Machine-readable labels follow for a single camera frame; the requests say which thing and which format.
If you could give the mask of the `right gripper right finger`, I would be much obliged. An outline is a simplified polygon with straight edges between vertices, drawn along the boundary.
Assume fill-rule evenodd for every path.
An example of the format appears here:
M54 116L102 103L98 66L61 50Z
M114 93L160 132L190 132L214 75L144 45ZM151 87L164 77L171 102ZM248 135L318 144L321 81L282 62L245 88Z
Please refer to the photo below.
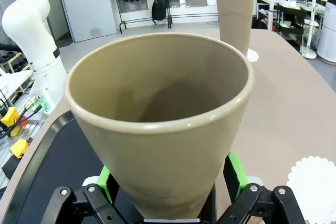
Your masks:
M250 183L236 153L225 158L223 175L231 205L217 223L247 223L251 217L260 217L264 223L305 223L292 189L269 190Z

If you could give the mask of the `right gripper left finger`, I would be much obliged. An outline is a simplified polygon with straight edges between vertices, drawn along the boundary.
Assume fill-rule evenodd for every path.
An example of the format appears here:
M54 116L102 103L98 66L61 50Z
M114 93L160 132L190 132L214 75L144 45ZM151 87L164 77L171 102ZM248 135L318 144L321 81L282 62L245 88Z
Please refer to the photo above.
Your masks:
M94 217L96 223L127 223L115 206L119 189L106 167L93 183L76 191L58 187L45 210L44 223L82 223L88 217Z

